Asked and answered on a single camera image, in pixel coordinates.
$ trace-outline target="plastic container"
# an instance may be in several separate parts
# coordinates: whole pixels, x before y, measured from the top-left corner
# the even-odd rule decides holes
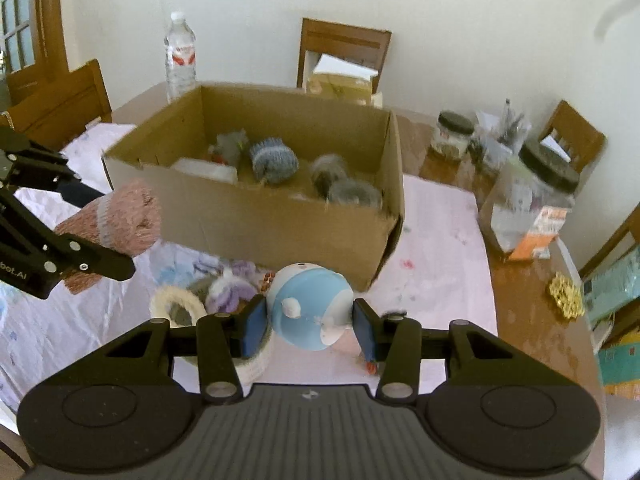
[[[167,97],[173,101],[197,86],[196,36],[183,12],[171,13],[171,29],[164,38]]]
[[[461,160],[474,130],[474,124],[466,117],[455,112],[441,112],[431,137],[431,149],[448,160]]]
[[[329,202],[382,208],[382,193],[368,182],[345,178],[334,182],[327,196]]]
[[[640,298],[640,247],[585,280],[582,297],[591,327]]]
[[[535,140],[512,156],[480,210],[480,229],[510,260],[544,257],[574,206],[578,173]]]

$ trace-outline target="wooden door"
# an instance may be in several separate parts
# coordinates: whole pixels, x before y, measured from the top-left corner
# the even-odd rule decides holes
[[[2,54],[13,104],[68,72],[60,0],[1,0]]]

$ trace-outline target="screw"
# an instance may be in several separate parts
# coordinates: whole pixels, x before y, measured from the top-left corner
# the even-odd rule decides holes
[[[411,397],[414,389],[405,383],[389,383],[382,386],[382,393],[389,399],[406,399]]]
[[[218,381],[217,383],[211,383],[205,388],[205,392],[209,397],[214,399],[226,399],[227,397],[234,396],[238,389],[227,381]]]

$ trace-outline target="bottle label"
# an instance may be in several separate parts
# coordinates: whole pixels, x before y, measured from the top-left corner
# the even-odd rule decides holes
[[[196,49],[192,46],[178,46],[169,50],[171,60],[179,66],[196,63]]]

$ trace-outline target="plastic water bottle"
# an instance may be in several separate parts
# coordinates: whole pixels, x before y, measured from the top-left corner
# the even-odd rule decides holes
[[[169,101],[196,88],[196,36],[183,12],[171,13],[171,29],[164,38]]]

